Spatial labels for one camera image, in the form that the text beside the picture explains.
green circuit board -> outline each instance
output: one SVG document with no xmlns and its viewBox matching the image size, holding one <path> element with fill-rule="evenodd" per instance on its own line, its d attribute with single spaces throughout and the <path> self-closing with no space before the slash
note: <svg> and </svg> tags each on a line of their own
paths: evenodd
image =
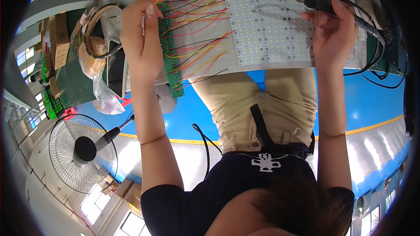
<svg viewBox="0 0 420 236">
<path fill-rule="evenodd" d="M 159 4 L 159 9 L 162 12 L 169 14 L 169 6 L 164 4 Z M 178 65 L 177 58 L 169 58 L 166 55 L 170 56 L 175 51 L 172 49 L 175 48 L 175 43 L 173 40 L 173 34 L 171 31 L 163 34 L 172 26 L 171 19 L 165 18 L 159 20 L 159 36 L 160 36 L 160 45 L 162 46 L 163 52 L 163 62 L 165 64 L 166 76 L 168 77 L 169 87 L 171 88 L 172 97 L 183 97 L 184 90 L 181 88 L 182 85 L 179 85 L 181 81 L 181 72 L 173 73 L 171 70 Z"/>
</svg>

khaki pants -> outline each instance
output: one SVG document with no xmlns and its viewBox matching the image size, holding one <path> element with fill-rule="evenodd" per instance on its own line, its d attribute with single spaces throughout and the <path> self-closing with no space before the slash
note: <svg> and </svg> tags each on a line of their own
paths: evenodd
<svg viewBox="0 0 420 236">
<path fill-rule="evenodd" d="M 261 150 L 249 110 L 254 104 L 274 143 L 309 146 L 312 141 L 317 112 L 313 68 L 266 70 L 264 92 L 245 72 L 213 76 L 192 86 L 213 116 L 223 153 Z"/>
</svg>

hand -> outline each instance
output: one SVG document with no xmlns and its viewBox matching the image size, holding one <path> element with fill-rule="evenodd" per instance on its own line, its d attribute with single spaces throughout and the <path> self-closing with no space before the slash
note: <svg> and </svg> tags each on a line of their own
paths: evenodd
<svg viewBox="0 0 420 236">
<path fill-rule="evenodd" d="M 305 20 L 315 20 L 313 51 L 317 73 L 342 73 L 359 31 L 354 24 L 352 6 L 339 0 L 331 0 L 331 4 L 337 17 L 315 10 L 301 13 Z"/>
<path fill-rule="evenodd" d="M 157 0 L 137 0 L 121 13 L 120 41 L 129 64 L 131 78 L 155 81 L 163 67 L 158 17 L 163 17 L 153 5 Z"/>
</svg>

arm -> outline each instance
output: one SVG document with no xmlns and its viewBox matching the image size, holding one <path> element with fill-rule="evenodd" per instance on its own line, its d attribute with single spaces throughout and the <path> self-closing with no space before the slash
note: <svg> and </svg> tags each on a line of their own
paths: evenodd
<svg viewBox="0 0 420 236">
<path fill-rule="evenodd" d="M 135 1 L 124 8 L 121 16 L 120 40 L 131 73 L 136 133 L 142 152 L 142 193 L 163 184 L 184 189 L 153 89 L 156 77 L 163 67 L 157 21 L 162 14 L 156 6 L 152 6 L 155 1 Z"/>
<path fill-rule="evenodd" d="M 318 78 L 318 182 L 325 188 L 352 189 L 346 143 L 343 67 L 358 35 L 350 7 L 331 0 L 337 17 L 318 11 L 302 13 L 315 20 L 313 49 Z"/>
</svg>

led panel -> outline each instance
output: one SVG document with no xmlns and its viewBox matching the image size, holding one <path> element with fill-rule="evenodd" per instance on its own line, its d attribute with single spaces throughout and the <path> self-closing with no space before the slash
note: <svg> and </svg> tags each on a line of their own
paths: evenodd
<svg viewBox="0 0 420 236">
<path fill-rule="evenodd" d="M 295 0 L 225 0 L 239 65 L 315 61 L 312 40 L 315 25 L 300 13 L 308 10 Z M 360 63 L 361 40 L 350 59 Z"/>
</svg>

